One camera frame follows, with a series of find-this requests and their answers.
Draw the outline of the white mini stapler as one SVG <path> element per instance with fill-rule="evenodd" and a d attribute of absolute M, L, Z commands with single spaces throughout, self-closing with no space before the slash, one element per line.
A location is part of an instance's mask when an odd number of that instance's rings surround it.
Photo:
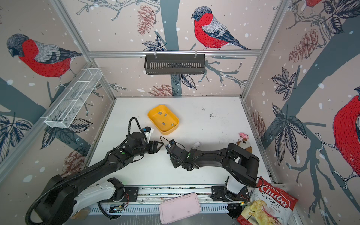
<path fill-rule="evenodd" d="M 191 149 L 197 149 L 197 148 L 199 148 L 200 146 L 201 146 L 201 143 L 200 143 L 200 142 L 195 142 L 195 143 L 192 145 Z"/>

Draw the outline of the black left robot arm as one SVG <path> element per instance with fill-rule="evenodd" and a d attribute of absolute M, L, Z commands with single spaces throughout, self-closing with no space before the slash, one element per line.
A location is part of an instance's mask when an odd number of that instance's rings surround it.
<path fill-rule="evenodd" d="M 96 164 L 66 177 L 53 176 L 29 207 L 25 223 L 33 225 L 31 214 L 36 212 L 41 219 L 40 224 L 62 225 L 72 216 L 75 205 L 79 203 L 76 197 L 80 193 L 107 175 L 135 162 L 136 156 L 155 154 L 162 147 L 159 141 L 148 141 L 145 134 L 134 132 Z"/>

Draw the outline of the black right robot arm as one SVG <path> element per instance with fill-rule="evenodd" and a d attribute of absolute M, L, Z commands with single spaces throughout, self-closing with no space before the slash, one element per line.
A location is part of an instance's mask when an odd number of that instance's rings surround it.
<path fill-rule="evenodd" d="M 257 186 L 260 159 L 237 144 L 230 143 L 216 151 L 186 151 L 176 142 L 171 142 L 166 145 L 166 150 L 174 168 L 192 171 L 202 167 L 221 167 L 242 185 L 250 188 Z"/>

